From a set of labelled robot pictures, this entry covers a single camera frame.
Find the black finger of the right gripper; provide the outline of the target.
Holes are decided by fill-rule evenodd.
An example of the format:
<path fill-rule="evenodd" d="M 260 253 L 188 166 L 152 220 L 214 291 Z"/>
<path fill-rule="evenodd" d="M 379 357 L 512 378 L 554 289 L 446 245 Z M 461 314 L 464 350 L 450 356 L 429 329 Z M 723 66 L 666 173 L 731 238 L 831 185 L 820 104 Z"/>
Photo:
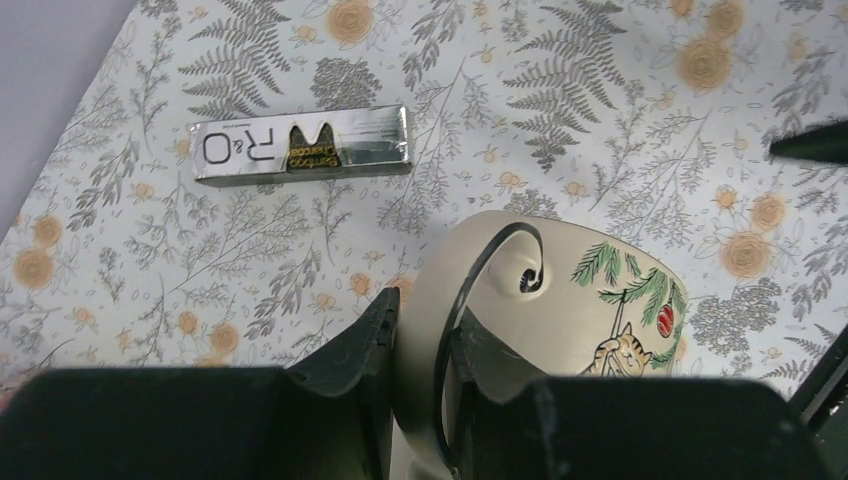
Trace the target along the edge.
<path fill-rule="evenodd" d="M 817 124 L 784 136 L 770 143 L 768 153 L 776 158 L 846 166 L 847 120 Z"/>

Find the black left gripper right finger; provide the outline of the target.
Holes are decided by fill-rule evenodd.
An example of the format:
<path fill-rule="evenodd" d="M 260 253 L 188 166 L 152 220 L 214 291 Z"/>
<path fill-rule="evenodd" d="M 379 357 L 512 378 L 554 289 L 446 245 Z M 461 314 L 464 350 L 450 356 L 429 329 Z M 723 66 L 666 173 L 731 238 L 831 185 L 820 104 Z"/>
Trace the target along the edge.
<path fill-rule="evenodd" d="M 808 430 L 745 380 L 550 376 L 466 311 L 453 335 L 461 479 L 825 479 Z"/>

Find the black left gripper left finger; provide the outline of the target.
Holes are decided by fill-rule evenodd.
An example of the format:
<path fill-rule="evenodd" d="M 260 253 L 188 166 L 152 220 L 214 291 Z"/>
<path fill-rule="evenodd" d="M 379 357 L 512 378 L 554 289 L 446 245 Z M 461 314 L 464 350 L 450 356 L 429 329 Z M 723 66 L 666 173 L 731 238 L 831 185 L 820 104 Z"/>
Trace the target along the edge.
<path fill-rule="evenodd" d="M 56 369 L 1 414 L 5 479 L 385 479 L 400 294 L 295 365 Z"/>

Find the cream cat pattern mug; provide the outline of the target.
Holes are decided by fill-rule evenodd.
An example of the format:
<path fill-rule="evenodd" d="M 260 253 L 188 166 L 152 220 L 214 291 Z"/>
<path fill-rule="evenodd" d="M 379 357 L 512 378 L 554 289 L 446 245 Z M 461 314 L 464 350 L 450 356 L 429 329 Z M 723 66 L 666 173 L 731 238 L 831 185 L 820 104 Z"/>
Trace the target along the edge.
<path fill-rule="evenodd" d="M 604 233 L 489 210 L 436 245 L 400 313 L 393 410 L 416 477 L 448 475 L 447 343 L 465 313 L 549 374 L 667 376 L 688 293 L 666 265 Z"/>

